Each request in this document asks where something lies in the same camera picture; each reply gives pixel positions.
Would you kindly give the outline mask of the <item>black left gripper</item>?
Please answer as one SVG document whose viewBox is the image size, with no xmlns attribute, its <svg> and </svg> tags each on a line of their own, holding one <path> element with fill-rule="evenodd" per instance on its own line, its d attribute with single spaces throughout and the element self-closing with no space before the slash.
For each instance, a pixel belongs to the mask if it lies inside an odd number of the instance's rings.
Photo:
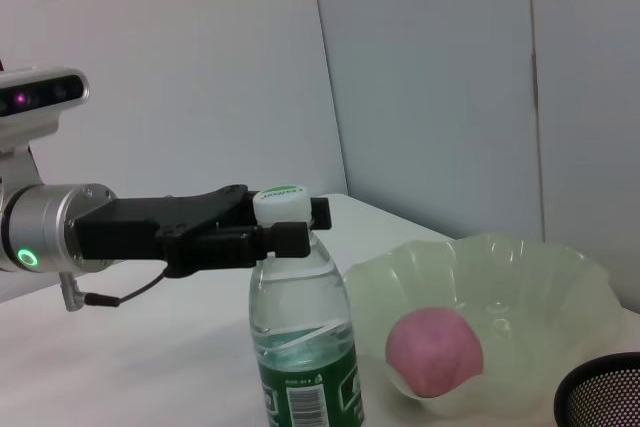
<svg viewBox="0 0 640 427">
<path fill-rule="evenodd" d="M 310 254 L 304 222 L 257 226 L 249 190 L 231 185 L 189 197 L 116 199 L 74 221 L 86 260 L 161 260 L 165 275 L 251 269 L 270 254 Z"/>
</svg>

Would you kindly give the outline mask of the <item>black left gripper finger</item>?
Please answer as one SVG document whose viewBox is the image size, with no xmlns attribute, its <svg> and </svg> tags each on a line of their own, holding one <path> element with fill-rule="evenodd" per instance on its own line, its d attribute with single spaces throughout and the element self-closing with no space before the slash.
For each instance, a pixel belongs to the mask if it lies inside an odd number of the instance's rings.
<svg viewBox="0 0 640 427">
<path fill-rule="evenodd" d="M 311 197 L 311 228 L 331 228 L 332 216 L 329 199 L 325 197 Z"/>
</svg>

